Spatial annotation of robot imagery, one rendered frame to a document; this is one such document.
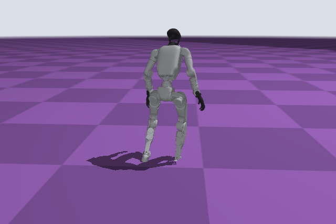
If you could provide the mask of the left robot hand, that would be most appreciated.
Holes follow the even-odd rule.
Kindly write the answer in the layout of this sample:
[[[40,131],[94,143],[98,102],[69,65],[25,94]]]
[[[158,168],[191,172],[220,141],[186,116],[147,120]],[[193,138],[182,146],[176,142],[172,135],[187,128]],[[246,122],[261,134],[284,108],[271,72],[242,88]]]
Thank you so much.
[[[147,105],[148,108],[150,108],[149,107],[150,102],[149,102],[149,91],[148,90],[146,91],[146,94],[147,94],[146,105]]]

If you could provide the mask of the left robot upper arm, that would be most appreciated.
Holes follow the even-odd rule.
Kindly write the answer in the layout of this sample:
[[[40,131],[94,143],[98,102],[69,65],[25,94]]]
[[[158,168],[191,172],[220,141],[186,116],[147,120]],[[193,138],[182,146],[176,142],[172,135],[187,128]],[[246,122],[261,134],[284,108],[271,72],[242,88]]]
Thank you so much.
[[[154,49],[151,52],[151,56],[150,56],[150,58],[149,58],[149,60],[147,62],[147,66],[146,66],[146,68],[144,70],[144,75],[147,76],[147,77],[153,76],[153,71],[151,69],[154,67],[154,65],[155,65],[155,63],[157,61],[158,51],[159,51],[159,49]]]

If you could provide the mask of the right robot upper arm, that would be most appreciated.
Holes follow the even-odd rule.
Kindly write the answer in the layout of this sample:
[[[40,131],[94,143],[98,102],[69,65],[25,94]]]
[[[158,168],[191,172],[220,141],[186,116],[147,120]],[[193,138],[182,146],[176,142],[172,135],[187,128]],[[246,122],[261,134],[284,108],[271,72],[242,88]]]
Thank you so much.
[[[194,76],[194,70],[193,70],[193,61],[191,52],[187,48],[180,48],[181,49],[181,55],[184,57],[185,64],[187,66],[187,76],[191,77]]]

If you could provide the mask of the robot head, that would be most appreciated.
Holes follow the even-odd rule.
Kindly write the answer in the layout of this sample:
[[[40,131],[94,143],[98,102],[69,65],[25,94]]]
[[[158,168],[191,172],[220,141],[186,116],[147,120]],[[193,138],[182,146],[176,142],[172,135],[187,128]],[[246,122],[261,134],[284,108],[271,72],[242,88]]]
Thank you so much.
[[[179,44],[180,39],[181,39],[181,34],[177,29],[175,29],[175,28],[169,29],[167,31],[167,36],[169,38],[169,44],[167,46],[178,45]],[[177,43],[174,42],[174,41],[171,42],[171,40],[173,40],[173,39],[178,39],[178,42]]]

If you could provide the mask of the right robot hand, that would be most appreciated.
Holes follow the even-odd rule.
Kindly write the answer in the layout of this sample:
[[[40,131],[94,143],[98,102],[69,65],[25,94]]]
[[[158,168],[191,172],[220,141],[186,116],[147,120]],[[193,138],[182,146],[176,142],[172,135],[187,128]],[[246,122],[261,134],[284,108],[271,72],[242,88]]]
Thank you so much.
[[[198,104],[201,103],[200,109],[201,109],[201,111],[203,111],[205,109],[205,104],[204,104],[203,98],[201,97],[201,93],[199,93],[199,91],[196,91],[195,94],[196,94],[195,97],[198,98]]]

